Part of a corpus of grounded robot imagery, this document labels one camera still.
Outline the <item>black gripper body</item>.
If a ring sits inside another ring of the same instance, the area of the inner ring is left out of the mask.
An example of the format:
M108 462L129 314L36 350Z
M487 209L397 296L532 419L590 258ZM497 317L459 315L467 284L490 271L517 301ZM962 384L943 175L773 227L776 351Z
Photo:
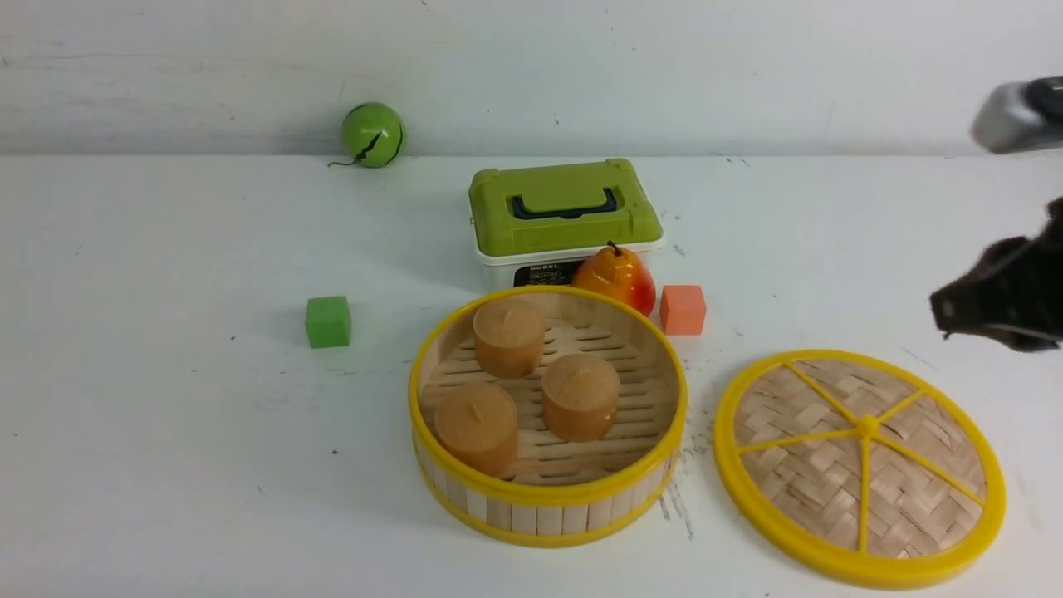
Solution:
M1062 199L1046 211L1035 238L992 243L968 272L931 294L944 337L980 336L1024 353L1061 348Z

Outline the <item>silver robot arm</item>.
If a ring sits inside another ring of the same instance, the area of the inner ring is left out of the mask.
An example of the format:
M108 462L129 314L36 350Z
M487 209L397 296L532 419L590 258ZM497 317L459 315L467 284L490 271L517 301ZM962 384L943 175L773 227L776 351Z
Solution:
M972 137L992 153L1061 147L1061 79L998 85L973 121ZM980 336L1022 353L1061 348L1062 200L1053 199L1046 211L1035 238L991 243L968 272L930 295L945 338Z

